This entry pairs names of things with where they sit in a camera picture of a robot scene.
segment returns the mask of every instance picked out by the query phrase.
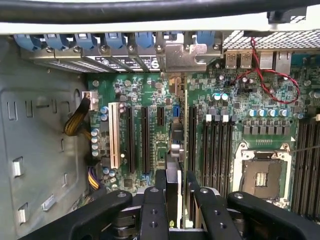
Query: yellow wire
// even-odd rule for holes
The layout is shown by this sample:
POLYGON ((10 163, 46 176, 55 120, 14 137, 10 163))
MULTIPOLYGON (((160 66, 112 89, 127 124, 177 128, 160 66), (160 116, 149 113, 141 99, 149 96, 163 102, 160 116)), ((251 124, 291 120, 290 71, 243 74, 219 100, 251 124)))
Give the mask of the yellow wire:
POLYGON ((95 190, 97 190, 97 189, 99 188, 99 187, 97 186, 97 184, 96 184, 94 181, 92 181, 92 179, 91 179, 90 176, 88 177, 88 180, 89 180, 90 185, 91 185, 95 190))

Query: green circuit board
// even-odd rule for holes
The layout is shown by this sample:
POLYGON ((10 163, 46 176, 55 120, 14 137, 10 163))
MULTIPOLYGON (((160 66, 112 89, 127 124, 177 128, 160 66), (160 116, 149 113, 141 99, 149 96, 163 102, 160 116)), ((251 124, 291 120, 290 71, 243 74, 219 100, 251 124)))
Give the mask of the green circuit board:
MULTIPOLYGON (((195 73, 184 77, 188 90, 187 104, 197 109, 196 116, 196 150, 195 150, 195 174, 201 182, 203 165, 203 132, 204 121, 209 109, 215 109, 217 115, 235 116, 232 127, 231 155, 233 156, 239 144, 246 142, 251 149, 278 150, 283 143, 287 143, 290 149, 296 147, 299 120, 298 116, 307 116, 316 113, 316 107, 320 100, 310 96, 313 89, 320 89, 318 64, 305 63, 303 56, 292 57, 291 76, 295 78, 300 87, 299 100, 292 104, 280 104, 272 101, 261 89, 256 73, 250 73, 247 78, 252 83, 229 86, 230 82, 245 69, 209 69, 207 73, 195 73), (240 92, 239 89, 253 89, 250 93, 240 92), (215 94, 226 94, 226 100, 215 100, 215 94), (264 110, 264 115, 258 117, 257 112, 264 110), (268 115, 269 110, 275 110, 276 116, 268 115), (286 116, 280 116, 280 111, 286 110, 286 116), (260 127, 272 128, 274 132, 262 132, 260 127)), ((121 167, 115 170, 115 178, 102 174, 101 178, 110 191, 124 189, 136 193, 140 187, 152 186, 157 169, 165 168, 166 154, 170 150, 170 126, 173 122, 173 106, 180 106, 184 113, 181 97, 170 91, 169 80, 159 73, 100 73, 88 74, 88 87, 90 91, 97 91, 99 96, 99 109, 111 102, 125 103, 134 107, 134 139, 136 148, 136 171, 129 173, 126 157, 122 159, 121 167), (164 108, 164 125, 157 122, 157 107, 164 108), (151 168, 149 174, 142 173, 142 143, 141 143, 141 108, 148 107, 150 129, 150 157, 151 168)), ((289 81, 283 81, 277 76, 265 74, 264 81, 276 92, 278 99, 290 100, 297 94, 295 87, 289 81)), ((108 126, 101 121, 99 110, 90 112, 90 124, 92 129, 100 129, 106 132, 100 138, 102 144, 99 150, 107 155, 109 139, 108 126)), ((120 152, 126 156, 126 114, 120 114, 120 152)), ((292 156, 292 169, 295 164, 295 156, 292 156)), ((285 182, 286 171, 281 172, 279 191, 282 193, 285 184, 292 185, 293 177, 290 171, 290 183, 285 182)), ((229 191, 232 188, 230 178, 229 191)))

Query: black wire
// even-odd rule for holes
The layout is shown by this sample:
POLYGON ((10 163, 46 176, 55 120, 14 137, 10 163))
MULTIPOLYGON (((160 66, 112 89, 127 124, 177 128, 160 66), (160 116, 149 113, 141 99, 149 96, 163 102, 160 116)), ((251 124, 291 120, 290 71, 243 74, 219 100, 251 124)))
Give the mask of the black wire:
POLYGON ((100 24, 162 21, 290 10, 317 4, 320 4, 320 0, 146 0, 95 3, 1 0, 0 22, 100 24))

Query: computer motherboard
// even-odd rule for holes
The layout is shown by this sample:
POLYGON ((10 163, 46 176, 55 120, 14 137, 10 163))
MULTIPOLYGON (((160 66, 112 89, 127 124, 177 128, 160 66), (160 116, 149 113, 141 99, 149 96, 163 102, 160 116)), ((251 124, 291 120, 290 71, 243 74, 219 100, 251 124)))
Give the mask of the computer motherboard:
MULTIPOLYGON (((313 132, 318 125, 311 120, 320 104, 318 62, 317 56, 292 56, 290 75, 299 84, 300 96, 291 104, 265 94, 255 72, 230 84, 246 70, 226 68, 223 59, 206 73, 89 73, 89 91, 97 91, 98 98, 98 107, 90 111, 92 155, 101 168, 96 167, 98 177, 109 191, 135 194, 154 184, 155 171, 166 168, 172 146, 178 145, 181 164, 187 154, 188 169, 199 183, 217 189, 221 196, 242 190, 281 208, 296 208, 295 212, 309 206, 312 214, 319 208, 318 198, 313 196, 306 206, 292 198, 307 194, 295 182, 298 174, 306 184, 319 180, 318 163, 311 156, 319 158, 320 152, 290 151, 319 141, 313 132), (309 143, 302 125, 309 131, 309 143)), ((289 101, 297 95, 285 78, 271 73, 263 77, 278 99, 289 101)))

